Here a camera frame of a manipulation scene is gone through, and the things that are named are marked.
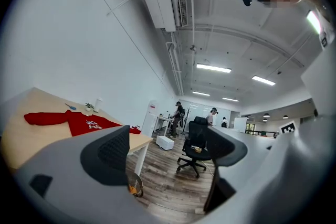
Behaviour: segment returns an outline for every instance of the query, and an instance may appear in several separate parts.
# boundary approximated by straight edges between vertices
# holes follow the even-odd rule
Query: red sweatshirt
[[[118,123],[96,115],[87,116],[81,112],[72,112],[70,110],[67,110],[65,113],[28,113],[25,115],[25,119],[29,124],[36,125],[54,125],[67,121],[69,123],[72,136],[86,134],[100,129],[121,126]],[[140,134],[140,130],[131,128],[130,133]]]

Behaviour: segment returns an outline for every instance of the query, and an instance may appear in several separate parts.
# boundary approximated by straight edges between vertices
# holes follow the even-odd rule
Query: potted plant
[[[85,106],[86,106],[85,108],[86,111],[91,111],[91,109],[94,109],[93,105],[90,103],[86,103]]]

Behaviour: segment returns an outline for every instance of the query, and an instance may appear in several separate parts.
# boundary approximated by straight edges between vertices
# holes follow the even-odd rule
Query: backpack
[[[182,112],[180,113],[180,117],[181,117],[181,120],[180,120],[180,127],[182,128],[183,127],[183,117],[185,115],[185,109],[182,109]]]

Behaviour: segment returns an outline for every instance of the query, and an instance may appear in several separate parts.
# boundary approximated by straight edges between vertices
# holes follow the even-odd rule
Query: ceiling light
[[[210,94],[207,94],[207,93],[201,93],[201,92],[193,92],[193,93],[200,94],[200,95],[205,95],[205,96],[210,96]]]
[[[267,79],[260,78],[258,76],[254,76],[252,79],[258,80],[260,82],[266,83],[266,84],[271,85],[271,86],[275,85],[275,82],[269,81]]]
[[[307,15],[307,19],[312,24],[312,26],[315,28],[317,34],[320,34],[321,33],[321,25],[320,25],[320,21],[318,20],[318,18],[315,15],[315,13],[310,11]]]
[[[230,98],[225,98],[225,97],[223,97],[223,99],[225,99],[225,100],[230,100],[230,101],[235,101],[235,102],[239,102],[239,100],[236,100],[236,99],[230,99]]]
[[[197,68],[202,68],[202,69],[225,72],[225,73],[230,73],[231,72],[231,69],[229,69],[229,68],[212,67],[212,66],[200,65],[199,63],[197,64],[196,67]]]

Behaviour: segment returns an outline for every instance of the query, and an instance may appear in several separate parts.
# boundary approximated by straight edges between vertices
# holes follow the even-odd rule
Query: air conditioner
[[[176,27],[186,26],[186,0],[145,0],[156,28],[165,28],[168,32],[176,31]]]

